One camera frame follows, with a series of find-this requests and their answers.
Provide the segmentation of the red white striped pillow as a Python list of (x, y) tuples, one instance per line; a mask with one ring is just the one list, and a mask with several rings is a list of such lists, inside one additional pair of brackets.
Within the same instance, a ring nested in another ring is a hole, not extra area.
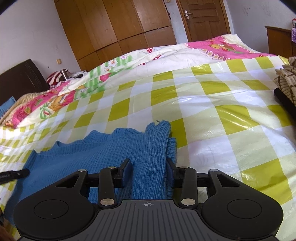
[(61, 73), (61, 71), (55, 71), (53, 72), (47, 79), (46, 83), (49, 85), (50, 88), (55, 87), (59, 82), (64, 82), (68, 78), (65, 79), (64, 75)]

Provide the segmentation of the black garment under striped one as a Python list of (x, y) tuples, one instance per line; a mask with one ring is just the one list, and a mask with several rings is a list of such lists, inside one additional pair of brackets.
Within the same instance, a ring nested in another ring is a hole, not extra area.
[(289, 98), (279, 89), (276, 88), (274, 91), (274, 96), (278, 99), (278, 102), (284, 107), (284, 109), (290, 114), (290, 116), (295, 120), (296, 119), (296, 107), (289, 100)]

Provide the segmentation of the blue knitted sweater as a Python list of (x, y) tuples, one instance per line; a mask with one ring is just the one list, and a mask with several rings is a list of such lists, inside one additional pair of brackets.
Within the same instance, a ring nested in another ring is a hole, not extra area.
[(70, 144), (57, 141), (47, 151), (32, 151), (24, 165), (30, 174), (16, 183), (4, 208), (6, 219), (13, 222), (13, 209), (19, 201), (79, 169), (98, 173), (119, 167), (125, 159), (131, 160), (133, 175), (124, 189), (116, 190), (118, 201), (171, 198), (166, 159), (176, 161), (177, 141), (170, 133), (170, 123), (163, 120), (150, 123), (144, 132), (132, 128), (117, 128), (111, 134), (92, 131)]

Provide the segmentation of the dark wooden headboard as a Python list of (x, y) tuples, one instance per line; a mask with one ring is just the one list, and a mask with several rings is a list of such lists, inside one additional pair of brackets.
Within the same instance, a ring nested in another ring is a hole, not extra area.
[(49, 90), (49, 85), (31, 59), (23, 61), (0, 75), (0, 103), (11, 97)]

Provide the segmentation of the beige striped garment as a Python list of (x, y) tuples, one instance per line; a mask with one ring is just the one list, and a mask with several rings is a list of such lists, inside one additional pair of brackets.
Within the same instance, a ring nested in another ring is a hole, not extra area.
[(276, 69), (277, 77), (274, 83), (280, 91), (296, 105), (296, 56), (289, 57), (288, 64), (285, 64), (280, 69)]

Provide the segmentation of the brown wooden door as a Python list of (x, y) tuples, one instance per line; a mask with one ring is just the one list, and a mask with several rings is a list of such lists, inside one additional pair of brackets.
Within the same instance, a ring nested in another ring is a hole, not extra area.
[(222, 0), (180, 0), (176, 3), (189, 42), (231, 33)]

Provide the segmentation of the green checkered bed quilt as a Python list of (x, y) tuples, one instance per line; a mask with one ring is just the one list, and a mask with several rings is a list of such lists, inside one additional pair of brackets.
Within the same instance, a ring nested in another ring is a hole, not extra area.
[(36, 94), (1, 126), (1, 170), (22, 169), (32, 150), (92, 130), (143, 131), (166, 120), (177, 163), (240, 179), (283, 208), (280, 240), (295, 238), (295, 122), (275, 99), (287, 58), (248, 48), (237, 35), (133, 51)]

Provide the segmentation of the blue pillow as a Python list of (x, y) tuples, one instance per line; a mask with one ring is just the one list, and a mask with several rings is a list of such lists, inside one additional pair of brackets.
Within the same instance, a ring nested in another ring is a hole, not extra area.
[(5, 103), (3, 103), (0, 106), (0, 116), (3, 116), (15, 104), (15, 102), (16, 102), (16, 100), (12, 96)]

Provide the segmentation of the brown wooden wardrobe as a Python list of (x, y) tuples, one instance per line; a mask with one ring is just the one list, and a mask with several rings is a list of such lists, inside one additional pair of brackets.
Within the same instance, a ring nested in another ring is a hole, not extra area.
[(135, 50), (176, 44), (163, 1), (58, 0), (55, 6), (81, 70)]

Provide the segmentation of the brown wooden side cabinet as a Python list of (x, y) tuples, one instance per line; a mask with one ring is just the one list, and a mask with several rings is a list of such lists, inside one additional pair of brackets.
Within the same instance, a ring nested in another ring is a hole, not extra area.
[(291, 41), (291, 30), (265, 26), (270, 54), (286, 58), (293, 56), (294, 43)]

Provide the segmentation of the purple cloth on cabinet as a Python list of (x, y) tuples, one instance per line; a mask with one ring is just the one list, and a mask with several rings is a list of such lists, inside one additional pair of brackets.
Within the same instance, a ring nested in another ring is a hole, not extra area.
[(291, 41), (296, 43), (296, 28), (291, 29)]

